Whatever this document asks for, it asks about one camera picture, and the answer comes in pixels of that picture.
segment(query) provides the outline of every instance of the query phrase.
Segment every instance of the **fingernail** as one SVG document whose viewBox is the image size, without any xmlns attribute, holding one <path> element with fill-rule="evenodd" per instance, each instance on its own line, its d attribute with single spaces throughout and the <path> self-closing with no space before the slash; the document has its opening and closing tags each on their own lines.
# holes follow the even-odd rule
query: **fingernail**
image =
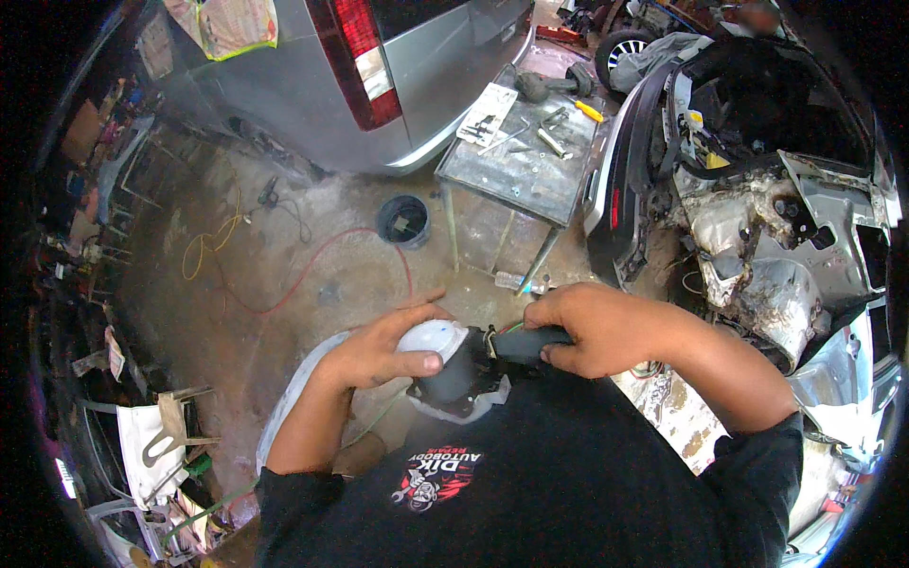
<svg viewBox="0 0 909 568">
<path fill-rule="evenodd" d="M 423 368 L 429 373 L 438 373 L 442 368 L 442 362 L 438 355 L 429 355 L 423 360 Z"/>
</svg>

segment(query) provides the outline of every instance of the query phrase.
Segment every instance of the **metal table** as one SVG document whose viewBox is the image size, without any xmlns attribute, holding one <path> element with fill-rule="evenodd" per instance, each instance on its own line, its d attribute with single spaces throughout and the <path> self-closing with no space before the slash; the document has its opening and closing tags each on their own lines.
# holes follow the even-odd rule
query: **metal table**
<svg viewBox="0 0 909 568">
<path fill-rule="evenodd" d="M 514 67 L 509 65 L 496 77 L 495 82 L 514 88 L 514 74 Z M 601 99 L 595 98 L 585 102 L 602 112 Z M 556 156 L 553 149 L 536 134 L 540 121 L 561 106 L 568 110 L 568 119 L 553 130 L 547 129 L 546 132 L 562 143 L 566 152 L 573 154 L 570 160 L 562 160 Z M 530 122 L 530 129 L 484 155 L 477 155 L 484 149 L 482 146 L 460 138 L 455 139 L 435 169 L 445 198 L 445 216 L 451 237 L 455 272 L 459 268 L 455 209 L 452 203 L 452 191 L 455 188 L 466 189 L 513 211 L 549 224 L 549 234 L 540 246 L 515 295 L 520 295 L 524 291 L 525 286 L 543 265 L 559 235 L 571 223 L 578 196 L 584 188 L 587 157 L 599 126 L 596 121 L 574 108 L 567 98 L 555 93 L 539 105 L 527 103 L 519 98 L 500 130 L 509 135 L 517 132 L 524 126 L 522 117 Z M 527 146 L 531 148 L 530 151 L 509 153 L 509 150 Z"/>
</svg>

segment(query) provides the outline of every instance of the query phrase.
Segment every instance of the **car door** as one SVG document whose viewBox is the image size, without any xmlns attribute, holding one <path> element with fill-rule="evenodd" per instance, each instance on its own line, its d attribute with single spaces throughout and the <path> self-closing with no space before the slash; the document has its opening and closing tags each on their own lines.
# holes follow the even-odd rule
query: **car door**
<svg viewBox="0 0 909 568">
<path fill-rule="evenodd" d="M 411 144 L 454 121 L 519 53 L 532 0 L 372 0 Z"/>
</svg>

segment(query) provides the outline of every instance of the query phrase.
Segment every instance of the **screwdriver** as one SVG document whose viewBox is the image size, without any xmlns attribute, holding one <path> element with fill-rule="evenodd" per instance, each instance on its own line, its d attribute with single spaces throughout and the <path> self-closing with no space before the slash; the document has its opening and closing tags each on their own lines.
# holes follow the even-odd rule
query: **screwdriver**
<svg viewBox="0 0 909 568">
<path fill-rule="evenodd" d="M 585 105 L 585 104 L 582 103 L 581 101 L 575 101 L 572 97 L 570 97 L 570 96 L 568 96 L 568 95 L 563 94 L 563 96 L 564 96 L 566 99 L 568 99 L 569 101 L 571 101 L 572 103 L 574 103 L 574 106 L 575 106 L 576 108 L 580 108 L 580 109 L 581 109 L 581 112 L 584 113 L 585 115 L 590 116 L 591 118 L 593 118 L 593 119 L 594 119 L 596 122 L 598 122 L 598 123 L 602 123 L 602 122 L 603 122 L 603 115 L 601 115 L 600 113 L 596 112 L 596 110 L 595 110 L 592 106 L 590 106 L 590 105 Z"/>
</svg>

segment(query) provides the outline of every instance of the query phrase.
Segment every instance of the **van tail light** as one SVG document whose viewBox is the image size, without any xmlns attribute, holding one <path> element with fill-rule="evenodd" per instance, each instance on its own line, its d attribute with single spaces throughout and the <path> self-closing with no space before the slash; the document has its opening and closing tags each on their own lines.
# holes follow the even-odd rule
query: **van tail light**
<svg viewBox="0 0 909 568">
<path fill-rule="evenodd" d="M 382 42 L 368 0 L 308 3 L 315 30 L 360 130 L 375 130 L 401 116 Z"/>
<path fill-rule="evenodd" d="M 609 217 L 609 228 L 613 231 L 619 226 L 619 188 L 613 189 L 613 209 Z"/>
</svg>

